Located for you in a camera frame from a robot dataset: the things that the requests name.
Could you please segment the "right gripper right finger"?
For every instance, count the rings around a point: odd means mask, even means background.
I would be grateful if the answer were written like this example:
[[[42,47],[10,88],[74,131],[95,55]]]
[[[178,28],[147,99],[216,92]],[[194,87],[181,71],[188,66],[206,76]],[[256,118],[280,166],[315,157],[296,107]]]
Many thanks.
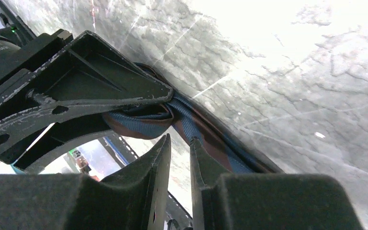
[[[229,172],[190,145],[195,230],[360,230],[345,189],[324,174]]]

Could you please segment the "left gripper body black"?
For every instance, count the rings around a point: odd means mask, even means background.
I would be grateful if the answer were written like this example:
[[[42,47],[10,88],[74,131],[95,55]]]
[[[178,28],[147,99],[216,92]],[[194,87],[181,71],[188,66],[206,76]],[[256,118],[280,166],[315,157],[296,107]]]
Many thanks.
[[[0,36],[0,86],[21,69],[38,69],[72,40],[72,33],[63,29],[43,33],[23,47]]]

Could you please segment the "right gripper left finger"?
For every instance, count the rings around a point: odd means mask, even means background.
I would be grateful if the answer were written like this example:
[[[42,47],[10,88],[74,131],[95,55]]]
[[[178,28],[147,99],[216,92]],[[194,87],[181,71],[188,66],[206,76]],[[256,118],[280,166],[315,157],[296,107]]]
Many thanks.
[[[161,230],[171,137],[101,181],[85,174],[0,174],[0,230]]]

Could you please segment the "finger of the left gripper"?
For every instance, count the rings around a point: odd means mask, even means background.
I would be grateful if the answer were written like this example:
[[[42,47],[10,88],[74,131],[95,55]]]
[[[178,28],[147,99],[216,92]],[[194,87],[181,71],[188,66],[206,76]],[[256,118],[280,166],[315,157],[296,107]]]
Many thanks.
[[[113,133],[100,114],[55,124],[12,165],[12,168],[16,174],[38,174],[68,151]]]
[[[165,102],[172,93],[85,31],[38,69],[21,69],[0,86],[0,156],[21,155],[33,136],[52,123]]]

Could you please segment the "navy brown striped tie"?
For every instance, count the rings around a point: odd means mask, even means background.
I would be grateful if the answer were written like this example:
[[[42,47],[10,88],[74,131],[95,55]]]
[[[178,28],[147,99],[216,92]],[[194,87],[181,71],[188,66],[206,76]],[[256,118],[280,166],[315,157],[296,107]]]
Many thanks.
[[[207,154],[232,173],[280,173],[272,160],[248,149],[209,112],[178,91],[164,103],[134,105],[103,115],[116,133],[138,139],[155,139],[172,127],[191,145],[198,139]]]

